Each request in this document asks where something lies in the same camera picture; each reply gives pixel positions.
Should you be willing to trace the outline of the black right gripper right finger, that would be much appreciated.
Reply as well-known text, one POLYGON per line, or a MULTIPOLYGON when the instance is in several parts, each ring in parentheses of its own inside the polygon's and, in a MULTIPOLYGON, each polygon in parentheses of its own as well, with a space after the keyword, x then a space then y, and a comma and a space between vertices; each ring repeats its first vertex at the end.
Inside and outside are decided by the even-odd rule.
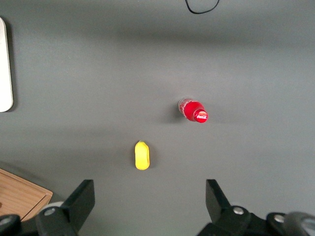
POLYGON ((199 236, 284 236, 284 213, 261 219, 241 206, 230 204, 215 179, 206 180, 206 207, 211 218, 199 236))

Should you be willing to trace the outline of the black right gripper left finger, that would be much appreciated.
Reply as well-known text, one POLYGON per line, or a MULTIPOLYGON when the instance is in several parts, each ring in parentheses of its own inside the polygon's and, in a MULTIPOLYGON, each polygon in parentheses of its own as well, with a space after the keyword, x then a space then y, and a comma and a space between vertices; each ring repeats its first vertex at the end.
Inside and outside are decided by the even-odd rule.
POLYGON ((92 179, 86 179, 62 203, 43 208, 29 220, 17 214, 0 217, 2 236, 77 236, 95 206, 92 179))

